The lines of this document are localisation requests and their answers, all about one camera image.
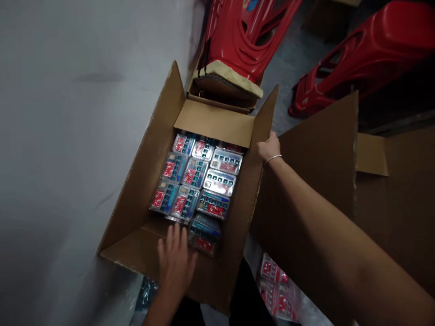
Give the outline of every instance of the silver bracelet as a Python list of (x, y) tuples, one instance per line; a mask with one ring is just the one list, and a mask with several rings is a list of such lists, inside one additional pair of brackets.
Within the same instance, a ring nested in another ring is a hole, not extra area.
[(282, 155), (275, 155), (275, 156), (272, 156), (270, 159), (268, 159), (267, 161), (265, 161), (265, 162), (263, 163), (263, 166), (265, 166), (265, 165), (267, 164), (267, 162), (269, 162), (271, 159), (274, 159), (274, 158), (277, 158), (277, 157), (280, 157), (280, 156), (282, 156)]

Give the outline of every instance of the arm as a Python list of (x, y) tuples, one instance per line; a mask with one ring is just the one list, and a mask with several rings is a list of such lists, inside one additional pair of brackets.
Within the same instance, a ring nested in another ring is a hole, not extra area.
[(168, 228), (166, 244), (160, 239), (160, 280), (157, 295), (148, 311), (143, 326), (167, 326), (171, 324), (195, 271), (198, 254), (189, 256), (187, 230), (180, 232), (180, 224)]
[[(265, 161), (280, 154), (273, 132), (258, 148)], [(268, 165), (361, 325), (435, 325), (434, 299), (390, 256), (281, 157)]]

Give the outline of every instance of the stack of packages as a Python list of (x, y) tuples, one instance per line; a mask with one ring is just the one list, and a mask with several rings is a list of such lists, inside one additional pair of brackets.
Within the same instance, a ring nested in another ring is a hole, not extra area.
[(297, 322), (291, 306), (291, 286), (289, 277), (266, 253), (261, 264), (260, 293), (272, 316)]
[(189, 225), (189, 243), (213, 257), (221, 235), (216, 219), (227, 216), (242, 159), (239, 146), (182, 131), (168, 154), (150, 209)]

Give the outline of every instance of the red plastic chair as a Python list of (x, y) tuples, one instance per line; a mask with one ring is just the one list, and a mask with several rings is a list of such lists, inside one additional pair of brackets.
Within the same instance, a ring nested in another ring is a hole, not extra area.
[(359, 90), (363, 99), (435, 49), (435, 9), (392, 1), (367, 19), (293, 87), (291, 116), (313, 115)]
[(302, 0), (213, 0), (200, 67), (220, 60), (257, 83), (263, 76)]

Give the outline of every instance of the white wall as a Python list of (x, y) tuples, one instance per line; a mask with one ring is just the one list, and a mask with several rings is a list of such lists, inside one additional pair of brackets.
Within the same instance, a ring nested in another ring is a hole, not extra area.
[(128, 325), (140, 279), (95, 253), (201, 0), (0, 4), (0, 324)]

